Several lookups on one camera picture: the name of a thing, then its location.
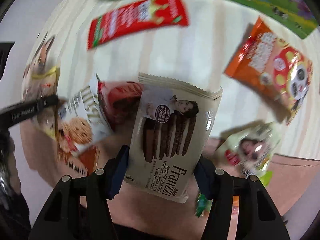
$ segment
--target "white wall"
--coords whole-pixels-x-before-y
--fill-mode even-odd
[[[22,75],[28,56],[44,23],[61,1],[15,0],[0,22],[0,42],[15,41],[0,81],[0,109],[20,101]],[[10,135],[15,142],[21,191],[30,208],[30,221],[33,224],[52,188],[36,171],[29,169],[18,125],[10,129]]]

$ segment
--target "screw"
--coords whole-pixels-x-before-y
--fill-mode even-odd
[[[215,172],[216,172],[217,175],[223,175],[224,170],[222,170],[222,169],[216,169]]]
[[[64,175],[61,180],[62,180],[63,182],[67,182],[69,179],[70,179],[70,176],[69,176],[69,175]]]
[[[97,169],[96,174],[97,175],[102,175],[104,173],[104,169]]]
[[[253,181],[253,182],[258,181],[258,177],[257,177],[256,175],[250,175],[250,176],[249,176],[249,179],[250,179],[251,181]]]

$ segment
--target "round cookie image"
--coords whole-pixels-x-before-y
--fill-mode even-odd
[[[65,153],[69,153],[71,151],[68,141],[65,139],[64,136],[59,136],[59,146],[61,150]]]
[[[92,141],[92,130],[88,121],[81,117],[72,118],[63,125],[63,131],[78,144],[87,144]]]

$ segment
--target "white cookie package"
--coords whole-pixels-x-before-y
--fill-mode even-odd
[[[74,157],[112,133],[100,109],[96,76],[59,108],[58,130],[59,147]]]
[[[185,189],[211,132],[222,89],[203,91],[174,79],[139,74],[144,85],[124,180],[184,203]]]

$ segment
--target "snack package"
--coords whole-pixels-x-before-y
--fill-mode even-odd
[[[212,207],[213,200],[207,200],[204,194],[199,191],[196,199],[196,217],[208,217]],[[231,220],[238,220],[240,200],[239,196],[233,196]]]
[[[57,92],[60,69],[54,66],[46,70],[47,54],[54,41],[54,36],[48,40],[46,38],[47,33],[23,73],[21,94],[23,101],[40,99]],[[53,139],[55,139],[55,113],[56,108],[50,107],[31,119],[36,128]]]
[[[60,148],[74,157],[112,133],[100,110],[96,76],[59,108],[58,130]]]
[[[312,62],[278,38],[259,17],[225,73],[279,101],[290,113],[289,124],[308,92]]]
[[[220,160],[239,165],[245,178],[266,174],[274,150],[280,142],[275,124],[261,124],[230,135],[217,149]]]
[[[273,171],[267,171],[266,174],[264,174],[262,177],[259,177],[262,185],[265,187],[268,186],[272,176],[273,176]]]
[[[181,0],[142,0],[114,9],[91,22],[88,49],[114,38],[167,25],[188,25]]]
[[[124,180],[184,203],[185,188],[213,126],[222,90],[139,74],[144,85]]]
[[[71,170],[78,173],[79,177],[89,176],[97,169],[99,154],[99,149],[91,146],[78,158],[75,158],[70,152],[64,152],[58,144],[58,161],[63,162]]]
[[[23,100],[31,101],[55,94],[57,91],[58,71],[59,68],[53,67],[44,74],[32,73]],[[31,119],[38,129],[53,139],[55,139],[55,111],[55,106],[49,107]]]
[[[101,98],[103,113],[114,130],[132,113],[136,113],[143,86],[135,82],[100,82],[98,95]]]

